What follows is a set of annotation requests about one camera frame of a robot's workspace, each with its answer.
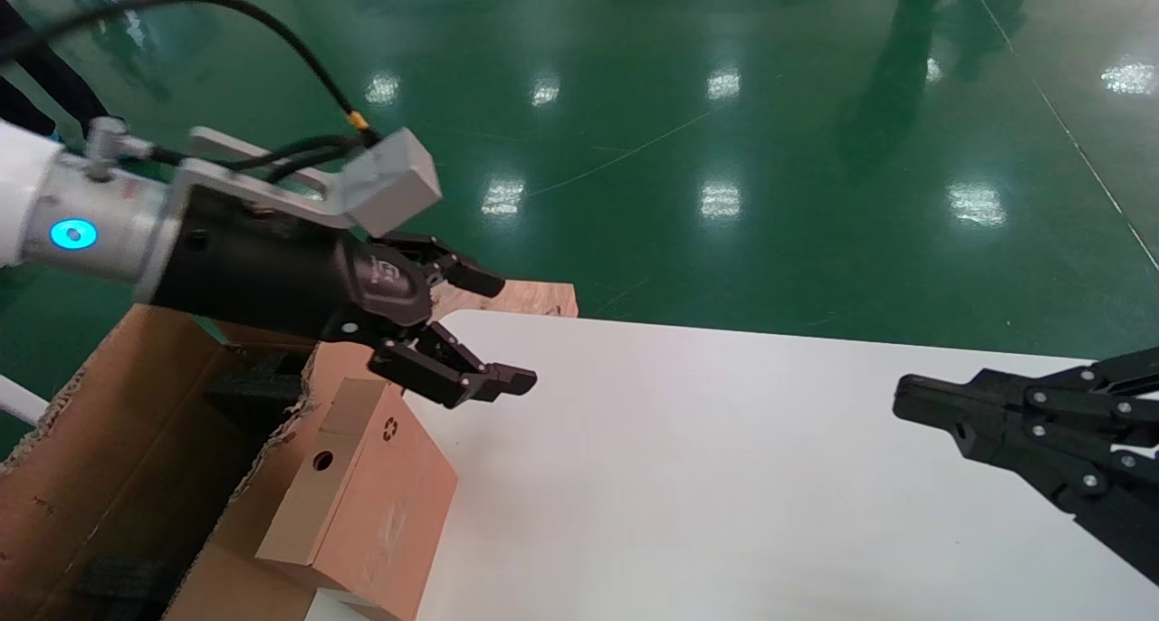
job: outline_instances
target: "small cardboard box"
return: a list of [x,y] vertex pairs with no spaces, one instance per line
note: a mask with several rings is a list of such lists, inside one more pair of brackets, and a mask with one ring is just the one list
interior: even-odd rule
[[338,590],[364,616],[418,613],[455,476],[381,381],[342,382],[257,549],[306,587]]

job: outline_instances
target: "white pipe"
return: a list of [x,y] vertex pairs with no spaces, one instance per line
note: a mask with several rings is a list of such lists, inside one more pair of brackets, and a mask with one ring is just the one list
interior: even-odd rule
[[48,408],[48,402],[27,390],[24,386],[0,374],[0,411],[35,426]]
[[0,265],[20,263],[24,226],[61,144],[0,122]]

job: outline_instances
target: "cardboard box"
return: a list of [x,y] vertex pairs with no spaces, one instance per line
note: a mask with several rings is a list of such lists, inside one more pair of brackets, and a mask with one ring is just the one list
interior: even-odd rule
[[[457,308],[576,315],[570,284],[509,283],[493,300],[443,284],[436,298],[436,320]],[[270,350],[314,348],[219,327],[233,345],[190,316],[133,307],[0,465],[0,621],[102,618],[110,601],[78,591],[99,557],[185,571],[166,621],[306,616],[314,589],[255,555],[342,381],[382,385],[379,406],[404,406],[401,389],[365,370],[369,349],[327,345],[289,419],[256,450],[205,401],[206,387]]]
[[455,476],[385,382],[347,379],[257,549],[364,616],[411,621],[451,509]]

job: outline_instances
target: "open cardboard box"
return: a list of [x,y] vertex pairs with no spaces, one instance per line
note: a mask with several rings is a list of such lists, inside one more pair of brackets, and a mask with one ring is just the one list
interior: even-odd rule
[[[459,308],[577,315],[570,284],[509,283],[493,300],[436,292],[436,319]],[[343,381],[380,382],[377,406],[363,408],[366,424],[382,407],[404,408],[402,392],[366,372],[370,351],[359,345],[315,349],[219,327],[231,345],[184,314],[133,307],[0,466],[0,621],[103,619],[125,596],[139,597],[146,618],[163,611],[169,621],[287,621],[306,616],[316,586],[342,585],[255,556]],[[275,350],[311,357],[304,394],[255,444],[205,390]],[[274,560],[286,562],[289,554],[279,555]],[[175,570],[180,589],[172,601],[159,599],[146,570],[127,592],[122,583],[116,597],[102,596],[92,584],[97,558]],[[411,589],[421,590],[421,576]],[[400,621],[413,619],[406,605],[396,609]]]

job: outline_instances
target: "green epoxy floor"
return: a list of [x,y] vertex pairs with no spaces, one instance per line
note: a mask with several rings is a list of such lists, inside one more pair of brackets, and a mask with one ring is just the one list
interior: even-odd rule
[[[32,22],[86,1],[12,0]],[[575,283],[584,316],[1159,344],[1159,0],[252,1],[435,154],[446,199],[413,229]],[[231,12],[59,48],[169,146],[194,125],[267,146],[344,130]],[[127,306],[129,287],[0,271],[0,373],[52,394]]]

